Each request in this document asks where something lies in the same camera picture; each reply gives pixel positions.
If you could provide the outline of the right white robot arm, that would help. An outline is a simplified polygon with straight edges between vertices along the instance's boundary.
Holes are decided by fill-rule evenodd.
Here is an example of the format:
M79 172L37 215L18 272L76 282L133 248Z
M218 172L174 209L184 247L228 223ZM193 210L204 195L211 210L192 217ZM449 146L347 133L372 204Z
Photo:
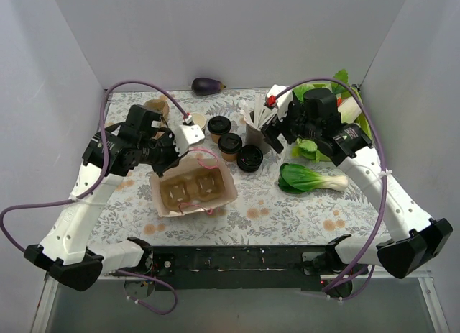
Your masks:
M376 137L368 137L354 122L345 122L336 95L328 88L308 90L298 100L290 88L274 85L265 105L272 116L262 125L266 142L276 151L298 139L311 140L318 150L347 175L378 211L377 223L390 234L386 242L371 234L363 245L349 240L325 256L332 273L356 263L378 265L403 279L439 254L453 227L445 218L434 219L422 209L387 168Z

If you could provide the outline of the paper bag with pink handles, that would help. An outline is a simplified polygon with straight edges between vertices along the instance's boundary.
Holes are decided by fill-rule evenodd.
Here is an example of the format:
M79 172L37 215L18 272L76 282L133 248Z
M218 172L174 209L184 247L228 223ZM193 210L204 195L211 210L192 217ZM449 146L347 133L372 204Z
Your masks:
M149 184L153 206L162 218L212 214L237 198L233 176L224 161L202 147L192 148L163 177L151 172Z

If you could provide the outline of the stack of black lids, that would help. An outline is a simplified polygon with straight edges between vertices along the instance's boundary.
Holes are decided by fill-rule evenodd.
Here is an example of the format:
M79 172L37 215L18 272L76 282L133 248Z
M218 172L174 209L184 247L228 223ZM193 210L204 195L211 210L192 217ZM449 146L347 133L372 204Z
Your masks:
M236 162L238 167L246 173L257 171L262 164L263 153L254 145L243 146L237 156Z

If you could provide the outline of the stack of paper cups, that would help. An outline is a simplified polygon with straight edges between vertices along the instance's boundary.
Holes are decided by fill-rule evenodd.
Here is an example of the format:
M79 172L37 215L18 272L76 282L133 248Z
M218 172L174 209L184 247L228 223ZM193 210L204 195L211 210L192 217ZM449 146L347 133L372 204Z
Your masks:
M202 132L206 133L206 117L198 112L192 112L190 114L192 116L194 124L197 124Z

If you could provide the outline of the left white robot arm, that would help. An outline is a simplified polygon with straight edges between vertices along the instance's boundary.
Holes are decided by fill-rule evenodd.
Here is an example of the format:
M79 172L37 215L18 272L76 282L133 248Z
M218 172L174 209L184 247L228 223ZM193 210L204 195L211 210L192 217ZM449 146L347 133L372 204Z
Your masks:
M150 245L136 237L107 245L88 245L101 212L128 172L149 165L158 176L177 166L203 134L190 125L161 127L162 115L134 105L123 122L91 138L78 179L50 232L24 257L60 284L77 291L90 288L103 273L127 268L137 275L151 271Z

